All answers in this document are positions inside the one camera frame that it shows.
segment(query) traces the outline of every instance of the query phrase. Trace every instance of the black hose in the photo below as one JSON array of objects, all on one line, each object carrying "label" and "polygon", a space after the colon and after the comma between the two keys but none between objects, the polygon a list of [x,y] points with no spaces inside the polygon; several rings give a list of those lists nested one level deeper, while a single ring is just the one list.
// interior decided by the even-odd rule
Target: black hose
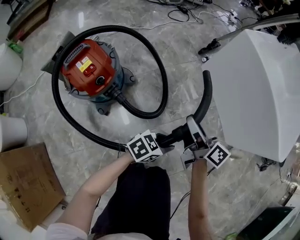
[{"label": "black hose", "polygon": [[[212,83],[211,76],[208,70],[203,71],[203,83],[204,83],[204,91],[201,99],[201,103],[198,106],[196,112],[194,113],[195,122],[200,124],[203,118],[205,117],[212,100]],[[161,147],[166,147],[174,144],[175,142],[179,142],[182,140],[185,134],[190,134],[188,125],[184,124],[172,131],[171,134],[165,137],[162,141],[158,142]]]},{"label": "black hose", "polygon": [[165,72],[164,65],[156,52],[155,48],[152,46],[152,44],[140,33],[137,31],[123,27],[123,26],[116,26],[116,25],[109,25],[109,26],[101,26],[101,27],[95,27],[89,30],[86,30],[80,34],[78,34],[76,37],[74,37],[68,45],[60,52],[58,55],[53,71],[52,71],[52,93],[54,97],[54,101],[56,103],[56,106],[58,110],[60,111],[61,115],[68,121],[69,124],[71,124],[77,131],[79,131],[81,134],[89,138],[90,140],[94,141],[95,143],[98,143],[104,147],[114,149],[114,150],[120,150],[120,151],[125,151],[125,147],[123,144],[112,142],[109,140],[106,140],[104,138],[101,138],[90,131],[86,130],[84,127],[82,127],[66,110],[64,107],[64,104],[62,103],[62,100],[60,98],[60,92],[59,92],[59,87],[58,87],[58,78],[59,78],[59,73],[60,69],[63,65],[63,61],[67,57],[67,55],[70,53],[71,50],[73,50],[78,44],[80,44],[85,38],[96,35],[99,33],[104,33],[104,32],[123,32],[127,33],[138,40],[140,40],[151,52],[153,55],[155,61],[158,64],[162,79],[163,79],[163,96],[162,96],[162,101],[158,107],[158,109],[154,112],[143,112],[140,111],[136,108],[134,108],[126,99],[123,101],[124,102],[124,107],[133,115],[140,117],[140,118],[146,118],[146,119],[152,119],[155,117],[158,117],[163,110],[165,109],[165,106],[167,104],[167,99],[168,99],[168,82],[167,82],[167,76]]}]

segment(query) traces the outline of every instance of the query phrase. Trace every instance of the green object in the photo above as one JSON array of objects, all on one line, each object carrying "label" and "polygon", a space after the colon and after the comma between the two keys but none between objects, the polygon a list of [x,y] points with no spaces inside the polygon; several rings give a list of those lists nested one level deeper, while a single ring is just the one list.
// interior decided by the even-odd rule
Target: green object
[{"label": "green object", "polygon": [[8,46],[18,54],[23,52],[23,48],[17,43],[11,42]]},{"label": "green object", "polygon": [[231,233],[231,234],[227,235],[227,236],[224,238],[224,240],[236,240],[236,237],[237,237],[237,236],[238,236],[237,233],[234,232],[234,233]]}]

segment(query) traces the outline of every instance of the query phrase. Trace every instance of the black pants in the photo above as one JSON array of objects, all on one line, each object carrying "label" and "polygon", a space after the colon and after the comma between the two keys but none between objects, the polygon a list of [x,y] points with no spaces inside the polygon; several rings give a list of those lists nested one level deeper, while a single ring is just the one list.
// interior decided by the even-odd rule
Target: black pants
[{"label": "black pants", "polygon": [[160,167],[130,165],[118,178],[117,190],[91,233],[143,233],[153,240],[169,239],[170,180]]}]

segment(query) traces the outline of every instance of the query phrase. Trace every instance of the person's left arm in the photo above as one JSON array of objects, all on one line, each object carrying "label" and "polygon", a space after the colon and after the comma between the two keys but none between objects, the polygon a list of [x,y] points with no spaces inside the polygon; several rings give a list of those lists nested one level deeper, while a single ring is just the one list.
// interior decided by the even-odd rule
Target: person's left arm
[{"label": "person's left arm", "polygon": [[125,153],[113,163],[91,175],[75,194],[57,223],[75,226],[88,234],[98,198],[107,191],[133,160],[130,153]]}]

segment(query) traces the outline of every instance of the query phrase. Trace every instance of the person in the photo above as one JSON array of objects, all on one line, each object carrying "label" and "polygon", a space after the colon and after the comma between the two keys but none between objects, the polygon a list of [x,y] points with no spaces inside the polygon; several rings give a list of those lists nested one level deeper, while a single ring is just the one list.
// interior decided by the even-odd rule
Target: person
[{"label": "person", "polygon": [[[91,175],[61,217],[49,226],[46,239],[169,239],[171,189],[166,170],[133,162],[130,153],[124,153]],[[116,191],[88,236],[97,201],[116,179]],[[211,239],[206,160],[193,165],[188,227],[191,240]]]}]

